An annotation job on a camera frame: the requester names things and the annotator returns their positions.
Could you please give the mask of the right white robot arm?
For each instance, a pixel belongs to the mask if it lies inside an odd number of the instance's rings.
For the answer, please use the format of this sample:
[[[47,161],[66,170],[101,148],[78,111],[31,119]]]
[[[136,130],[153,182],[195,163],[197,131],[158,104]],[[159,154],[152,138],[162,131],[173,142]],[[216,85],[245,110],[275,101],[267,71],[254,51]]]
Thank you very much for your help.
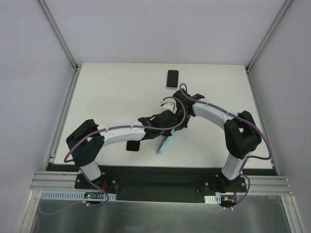
[[[226,192],[232,190],[236,186],[235,179],[240,176],[246,156],[262,142],[252,115],[248,111],[231,113],[200,94],[190,96],[184,89],[176,91],[173,96],[179,99],[186,109],[183,127],[186,126],[189,117],[193,116],[202,117],[224,131],[229,155],[221,171],[219,187]]]

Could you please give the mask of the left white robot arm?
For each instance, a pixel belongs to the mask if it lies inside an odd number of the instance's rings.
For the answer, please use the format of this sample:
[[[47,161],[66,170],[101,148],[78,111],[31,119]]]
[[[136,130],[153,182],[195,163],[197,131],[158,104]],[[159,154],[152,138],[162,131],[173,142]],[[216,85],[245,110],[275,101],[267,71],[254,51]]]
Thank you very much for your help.
[[[183,120],[183,114],[173,113],[170,110],[113,126],[101,127],[93,119],[86,120],[67,137],[69,152],[64,162],[74,162],[86,176],[87,185],[97,189],[102,185],[103,178],[96,157],[103,147],[126,141],[151,140],[163,134],[168,135],[172,129],[179,127]]]

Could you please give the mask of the light blue phone case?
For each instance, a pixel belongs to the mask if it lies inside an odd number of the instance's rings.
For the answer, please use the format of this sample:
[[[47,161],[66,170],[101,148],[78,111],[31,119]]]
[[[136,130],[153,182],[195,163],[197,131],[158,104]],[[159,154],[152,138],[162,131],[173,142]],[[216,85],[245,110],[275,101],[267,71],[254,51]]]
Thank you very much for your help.
[[[167,146],[167,144],[168,144],[168,142],[169,142],[169,140],[170,140],[170,138],[171,138],[173,133],[174,133],[174,129],[172,129],[170,131],[170,133],[168,133],[167,135],[164,135],[162,137],[161,142],[159,144],[159,147],[158,147],[158,149],[156,151],[156,154],[160,154],[160,153],[162,153],[165,150],[165,148],[166,148],[166,146]]]

